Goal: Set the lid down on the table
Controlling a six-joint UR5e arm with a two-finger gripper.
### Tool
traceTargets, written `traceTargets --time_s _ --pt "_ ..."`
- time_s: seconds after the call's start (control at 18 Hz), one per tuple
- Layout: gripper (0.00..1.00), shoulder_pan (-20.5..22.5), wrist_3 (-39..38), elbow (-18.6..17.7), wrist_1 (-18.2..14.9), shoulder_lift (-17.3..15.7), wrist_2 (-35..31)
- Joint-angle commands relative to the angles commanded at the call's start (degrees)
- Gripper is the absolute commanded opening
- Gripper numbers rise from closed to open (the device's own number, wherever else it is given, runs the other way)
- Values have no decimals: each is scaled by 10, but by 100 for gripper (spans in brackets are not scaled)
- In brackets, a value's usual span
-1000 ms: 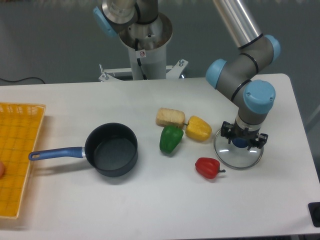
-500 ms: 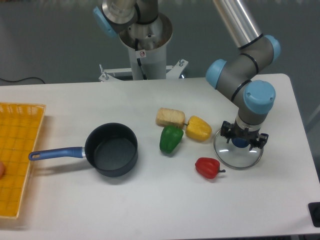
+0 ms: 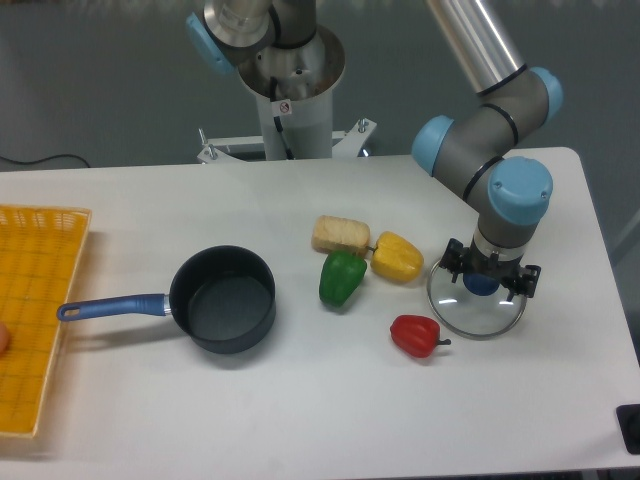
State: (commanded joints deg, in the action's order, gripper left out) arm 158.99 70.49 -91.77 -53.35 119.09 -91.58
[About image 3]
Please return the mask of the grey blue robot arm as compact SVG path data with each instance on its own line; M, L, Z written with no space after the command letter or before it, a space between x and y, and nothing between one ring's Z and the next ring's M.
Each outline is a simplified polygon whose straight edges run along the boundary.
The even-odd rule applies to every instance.
M535 294L540 269L523 265L553 189L538 161L510 158L563 102L558 79L530 68L483 1L433 1L430 10L480 99L463 121L429 120L416 135L417 164L479 215L469 246L451 240L440 265L474 294L502 286ZM333 89L345 68L337 37L312 1L209 1L187 34L215 71L237 72L255 98L268 159L327 158L334 143Z

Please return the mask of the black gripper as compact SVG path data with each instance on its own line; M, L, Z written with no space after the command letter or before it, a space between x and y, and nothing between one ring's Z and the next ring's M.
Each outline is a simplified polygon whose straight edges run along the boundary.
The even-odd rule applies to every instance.
M456 283L463 276L465 285L497 285L508 290L507 300L516 296L533 298L541 274L538 265L520 266L525 246L500 247L487 240L473 240L465 247L450 238L439 261L439 267Z

